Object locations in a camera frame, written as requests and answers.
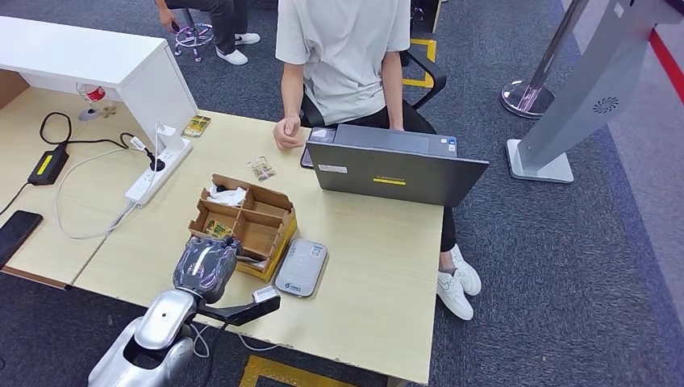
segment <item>black pants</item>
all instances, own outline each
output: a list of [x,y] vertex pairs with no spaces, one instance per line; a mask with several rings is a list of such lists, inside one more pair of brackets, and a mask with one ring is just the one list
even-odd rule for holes
[[216,47],[224,54],[235,51],[235,34],[247,32],[247,0],[166,0],[166,6],[208,10]]
[[[435,129],[430,123],[420,115],[411,104],[404,101],[403,104],[403,118],[404,130],[416,131],[419,133],[436,134]],[[387,108],[378,111],[375,114],[361,117],[360,119],[353,119],[346,122],[352,125],[362,125],[366,127],[380,127],[388,129],[390,127],[390,116],[387,114]],[[451,207],[444,208],[444,217],[442,218],[442,240],[440,243],[440,251],[448,252],[454,245],[456,245],[456,226],[453,224],[453,214]]]

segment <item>person's hand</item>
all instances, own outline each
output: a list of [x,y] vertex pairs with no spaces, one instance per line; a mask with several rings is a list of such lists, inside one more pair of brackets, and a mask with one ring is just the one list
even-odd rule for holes
[[176,31],[173,30],[171,27],[171,22],[175,22],[178,24],[178,21],[176,20],[176,16],[173,15],[173,12],[171,12],[170,9],[165,9],[165,10],[159,10],[159,21],[161,24],[166,27],[167,30],[176,33]]
[[276,123],[276,127],[273,129],[273,138],[276,140],[278,149],[286,151],[304,145],[295,137],[301,124],[302,120],[299,117],[285,117]]

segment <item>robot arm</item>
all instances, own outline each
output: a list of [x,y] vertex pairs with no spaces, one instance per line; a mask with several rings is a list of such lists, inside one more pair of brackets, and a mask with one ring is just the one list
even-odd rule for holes
[[145,315],[121,332],[88,377],[89,387],[164,387],[182,374],[193,355],[190,323],[197,314],[240,326],[280,307],[272,286],[242,306],[213,308],[241,253],[237,240],[192,237],[173,273],[176,289],[160,293]]

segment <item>power adapter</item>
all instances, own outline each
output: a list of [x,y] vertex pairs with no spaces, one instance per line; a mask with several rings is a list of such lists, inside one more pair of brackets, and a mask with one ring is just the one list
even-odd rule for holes
[[69,154],[64,143],[57,145],[53,151],[43,153],[28,177],[28,182],[33,185],[55,184],[68,159]]

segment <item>metal pole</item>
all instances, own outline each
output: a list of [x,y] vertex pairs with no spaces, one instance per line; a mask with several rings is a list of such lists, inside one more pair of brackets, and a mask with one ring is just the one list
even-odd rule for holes
[[511,113],[526,119],[539,119],[553,102],[555,95],[544,87],[551,63],[565,37],[573,30],[589,0],[573,0],[565,12],[556,33],[548,44],[541,63],[530,82],[513,81],[501,90],[501,103]]

